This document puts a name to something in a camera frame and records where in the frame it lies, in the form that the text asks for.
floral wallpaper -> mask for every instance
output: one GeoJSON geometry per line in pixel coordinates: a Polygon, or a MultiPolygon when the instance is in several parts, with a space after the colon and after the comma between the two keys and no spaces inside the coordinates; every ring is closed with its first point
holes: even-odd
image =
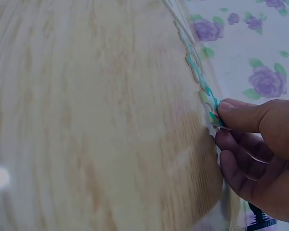
{"type": "Polygon", "coordinates": [[[289,0],[185,0],[225,97],[289,98],[289,0]]]}

black object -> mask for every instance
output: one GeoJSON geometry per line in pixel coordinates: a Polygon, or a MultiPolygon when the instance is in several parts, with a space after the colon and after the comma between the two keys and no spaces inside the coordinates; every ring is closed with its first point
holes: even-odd
{"type": "Polygon", "coordinates": [[[255,214],[255,221],[251,225],[247,226],[247,231],[255,231],[276,224],[276,220],[266,215],[261,209],[251,203],[249,203],[249,207],[255,214]]]}

purple rose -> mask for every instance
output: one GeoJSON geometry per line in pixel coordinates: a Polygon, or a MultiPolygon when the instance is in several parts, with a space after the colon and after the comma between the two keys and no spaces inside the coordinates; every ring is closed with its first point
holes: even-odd
{"type": "Polygon", "coordinates": [[[257,19],[254,16],[246,19],[245,22],[246,22],[246,24],[249,25],[249,29],[251,29],[251,30],[261,30],[262,29],[262,21],[261,21],[261,19],[257,19]]]}
{"type": "Polygon", "coordinates": [[[254,67],[249,83],[259,95],[266,98],[280,97],[287,93],[286,77],[281,73],[274,73],[266,66],[254,67]]]}
{"type": "Polygon", "coordinates": [[[239,15],[236,13],[231,13],[228,17],[228,24],[233,25],[234,23],[238,23],[240,21],[239,15]]]}
{"type": "Polygon", "coordinates": [[[194,22],[193,26],[201,41],[216,41],[223,37],[223,26],[221,24],[199,19],[194,22]]]}
{"type": "Polygon", "coordinates": [[[282,10],[285,8],[285,0],[264,0],[268,7],[274,7],[275,9],[282,10]]]}

light wood panel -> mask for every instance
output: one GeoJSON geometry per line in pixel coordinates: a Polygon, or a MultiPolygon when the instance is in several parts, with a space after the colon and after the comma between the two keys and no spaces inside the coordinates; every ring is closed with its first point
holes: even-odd
{"type": "Polygon", "coordinates": [[[192,229],[223,180],[184,55],[159,0],[0,0],[0,231],[192,229]]]}

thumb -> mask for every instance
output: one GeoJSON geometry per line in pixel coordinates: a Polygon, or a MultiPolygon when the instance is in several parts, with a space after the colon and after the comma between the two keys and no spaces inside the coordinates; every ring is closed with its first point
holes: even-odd
{"type": "Polygon", "coordinates": [[[247,104],[240,101],[222,101],[218,106],[218,113],[226,126],[233,130],[259,133],[259,126],[263,118],[272,108],[272,103],[262,105],[247,104]]]}

